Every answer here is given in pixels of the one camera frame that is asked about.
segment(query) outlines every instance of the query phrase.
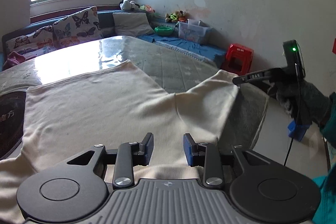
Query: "cushion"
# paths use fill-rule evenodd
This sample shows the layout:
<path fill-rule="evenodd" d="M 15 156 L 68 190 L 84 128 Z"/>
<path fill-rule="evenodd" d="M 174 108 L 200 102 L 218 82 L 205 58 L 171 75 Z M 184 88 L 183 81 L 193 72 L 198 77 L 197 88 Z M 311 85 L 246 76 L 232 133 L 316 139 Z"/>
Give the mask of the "cushion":
<path fill-rule="evenodd" d="M 15 51 L 26 58 L 43 54 L 41 49 L 44 47 L 53 47 L 52 26 L 42 27 L 28 35 L 22 35 L 6 42 L 7 54 Z"/>
<path fill-rule="evenodd" d="M 154 33 L 145 13 L 113 13 L 113 18 L 117 35 L 136 37 Z"/>
<path fill-rule="evenodd" d="M 65 48 L 102 38 L 97 7 L 66 16 L 53 24 L 56 48 Z"/>

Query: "gray ribbed surface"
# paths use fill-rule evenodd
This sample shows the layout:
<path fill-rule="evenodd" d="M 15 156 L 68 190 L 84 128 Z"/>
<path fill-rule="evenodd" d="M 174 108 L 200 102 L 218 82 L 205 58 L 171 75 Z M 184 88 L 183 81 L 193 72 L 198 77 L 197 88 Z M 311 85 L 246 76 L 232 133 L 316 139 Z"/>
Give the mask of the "gray ribbed surface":
<path fill-rule="evenodd" d="M 142 179 L 132 189 L 113 193 L 106 206 L 81 222 L 92 224 L 243 224 L 218 190 L 202 188 L 196 180 Z"/>

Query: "black mat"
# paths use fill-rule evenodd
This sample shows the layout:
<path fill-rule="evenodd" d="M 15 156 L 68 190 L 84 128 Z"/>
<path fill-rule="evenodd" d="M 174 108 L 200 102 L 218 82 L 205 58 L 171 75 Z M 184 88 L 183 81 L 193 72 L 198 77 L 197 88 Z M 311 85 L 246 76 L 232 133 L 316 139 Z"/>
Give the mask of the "black mat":
<path fill-rule="evenodd" d="M 21 143 L 26 92 L 14 91 L 0 96 L 0 160 Z"/>

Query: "teal sleeve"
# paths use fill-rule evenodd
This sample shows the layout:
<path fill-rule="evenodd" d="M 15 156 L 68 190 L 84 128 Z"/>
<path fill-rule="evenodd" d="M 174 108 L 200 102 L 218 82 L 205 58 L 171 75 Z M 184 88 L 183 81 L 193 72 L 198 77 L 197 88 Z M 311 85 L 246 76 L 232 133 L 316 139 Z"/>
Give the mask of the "teal sleeve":
<path fill-rule="evenodd" d="M 314 178 L 321 191 L 321 202 L 312 219 L 315 224 L 336 224 L 336 203 L 335 195 L 326 193 L 324 188 L 326 176 Z"/>
<path fill-rule="evenodd" d="M 332 95 L 330 95 L 329 98 L 332 102 L 330 118 L 328 122 L 325 124 L 324 128 L 321 128 L 320 131 L 323 137 L 325 137 L 327 141 L 330 142 L 330 144 L 335 147 L 336 145 L 336 93 L 334 92 Z"/>

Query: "gray glove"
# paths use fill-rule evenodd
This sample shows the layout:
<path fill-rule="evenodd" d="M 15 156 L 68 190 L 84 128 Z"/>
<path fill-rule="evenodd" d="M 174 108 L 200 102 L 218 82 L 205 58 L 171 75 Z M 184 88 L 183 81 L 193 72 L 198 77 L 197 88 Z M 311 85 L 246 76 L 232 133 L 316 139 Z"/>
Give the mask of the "gray glove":
<path fill-rule="evenodd" d="M 294 102 L 295 98 L 299 96 L 298 84 L 283 84 L 281 82 L 275 83 L 278 88 L 277 100 L 286 112 L 294 115 Z M 301 100 L 303 100 L 308 108 L 310 118 L 320 124 L 328 112 L 331 101 L 328 97 L 324 96 L 312 83 L 307 81 L 300 82 Z"/>

